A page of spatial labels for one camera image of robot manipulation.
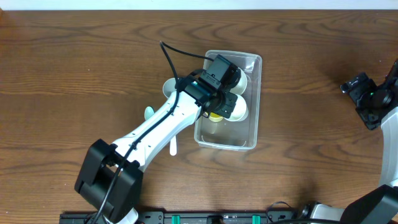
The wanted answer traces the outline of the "yellow plastic cup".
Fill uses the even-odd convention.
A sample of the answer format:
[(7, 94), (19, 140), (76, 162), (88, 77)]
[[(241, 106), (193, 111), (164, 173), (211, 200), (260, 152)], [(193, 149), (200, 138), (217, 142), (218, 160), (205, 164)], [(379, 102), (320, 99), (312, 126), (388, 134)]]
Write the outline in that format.
[(218, 123), (223, 120), (223, 117), (215, 113), (210, 113), (208, 119), (214, 123)]

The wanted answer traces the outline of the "white plastic cup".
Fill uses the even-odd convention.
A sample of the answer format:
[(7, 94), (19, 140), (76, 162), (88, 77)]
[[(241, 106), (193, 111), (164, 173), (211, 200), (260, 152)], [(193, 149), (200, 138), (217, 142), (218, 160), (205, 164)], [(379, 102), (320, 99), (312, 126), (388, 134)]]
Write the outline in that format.
[(238, 95), (234, 110), (231, 113), (230, 117), (226, 118), (226, 120), (230, 122), (244, 121), (248, 117), (248, 114), (249, 110), (246, 100), (241, 95)]

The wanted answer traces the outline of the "white plastic bowl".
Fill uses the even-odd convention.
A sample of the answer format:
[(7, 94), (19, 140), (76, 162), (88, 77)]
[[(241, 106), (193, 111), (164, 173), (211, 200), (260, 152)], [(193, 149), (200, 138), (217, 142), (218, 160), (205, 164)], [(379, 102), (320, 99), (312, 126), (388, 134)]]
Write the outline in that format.
[(239, 72), (240, 72), (240, 79), (238, 84), (232, 89), (230, 89), (230, 92), (236, 95), (242, 95), (245, 92), (248, 85), (248, 78), (245, 72), (241, 68), (239, 68)]

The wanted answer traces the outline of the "grey plastic cup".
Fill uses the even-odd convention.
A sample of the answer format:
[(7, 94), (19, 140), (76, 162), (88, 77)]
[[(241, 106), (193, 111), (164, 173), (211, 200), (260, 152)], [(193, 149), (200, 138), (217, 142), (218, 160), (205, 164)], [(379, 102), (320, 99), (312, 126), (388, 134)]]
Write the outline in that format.
[(166, 98), (171, 96), (171, 93), (176, 90), (175, 88), (176, 81), (174, 78), (169, 78), (162, 87), (162, 92)]

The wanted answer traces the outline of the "white plastic fork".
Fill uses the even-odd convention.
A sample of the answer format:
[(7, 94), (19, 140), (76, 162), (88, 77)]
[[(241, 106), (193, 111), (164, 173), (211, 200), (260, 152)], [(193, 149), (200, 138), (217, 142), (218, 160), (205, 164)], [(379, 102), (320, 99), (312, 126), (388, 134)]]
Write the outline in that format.
[(177, 137), (176, 136), (174, 136), (170, 140), (169, 153), (171, 156), (175, 156), (177, 154)]

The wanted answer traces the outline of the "mint green plastic spoon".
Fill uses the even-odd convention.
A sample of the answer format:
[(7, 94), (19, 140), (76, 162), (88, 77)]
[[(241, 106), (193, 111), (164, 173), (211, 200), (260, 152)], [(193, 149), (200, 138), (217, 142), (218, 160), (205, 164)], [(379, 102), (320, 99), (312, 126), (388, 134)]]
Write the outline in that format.
[(148, 120), (149, 118), (151, 118), (154, 115), (154, 113), (155, 113), (155, 110), (153, 109), (153, 107), (147, 106), (144, 111), (144, 119)]

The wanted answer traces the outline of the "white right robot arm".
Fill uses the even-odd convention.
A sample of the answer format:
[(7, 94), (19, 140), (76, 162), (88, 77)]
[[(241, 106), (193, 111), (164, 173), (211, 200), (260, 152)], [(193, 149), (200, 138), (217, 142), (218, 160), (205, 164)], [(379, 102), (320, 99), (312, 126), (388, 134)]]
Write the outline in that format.
[(299, 213), (300, 223), (389, 223), (397, 215), (397, 67), (380, 85), (360, 73), (341, 85), (369, 130), (382, 129), (383, 153), (379, 187), (345, 209), (316, 203)]

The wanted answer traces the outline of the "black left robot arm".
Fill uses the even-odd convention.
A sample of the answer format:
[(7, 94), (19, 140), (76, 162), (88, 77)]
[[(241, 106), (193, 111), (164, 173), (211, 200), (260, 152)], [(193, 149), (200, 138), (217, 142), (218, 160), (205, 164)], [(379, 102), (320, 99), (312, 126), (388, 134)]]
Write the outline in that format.
[(75, 183), (75, 190), (111, 223), (134, 223), (135, 206), (141, 194), (147, 166), (180, 131), (203, 113), (228, 118), (239, 95), (240, 75), (228, 78), (203, 72), (174, 81), (167, 101), (138, 128), (108, 144), (95, 141), (88, 149)]

